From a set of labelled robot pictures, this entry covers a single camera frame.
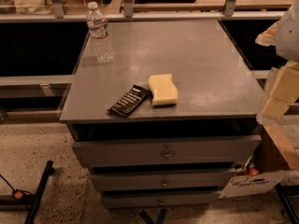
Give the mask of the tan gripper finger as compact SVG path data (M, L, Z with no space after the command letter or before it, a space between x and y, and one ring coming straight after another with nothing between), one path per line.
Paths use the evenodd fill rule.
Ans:
M277 69L273 67L267 77L257 121L270 125L280 120L299 98L299 62L287 61Z

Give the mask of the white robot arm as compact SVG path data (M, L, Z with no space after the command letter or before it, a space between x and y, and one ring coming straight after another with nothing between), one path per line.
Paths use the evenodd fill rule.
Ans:
M287 61L279 69L272 68L266 79L256 119L262 125L270 125L280 120L299 98L299 1L259 34L255 42L274 46L277 56Z

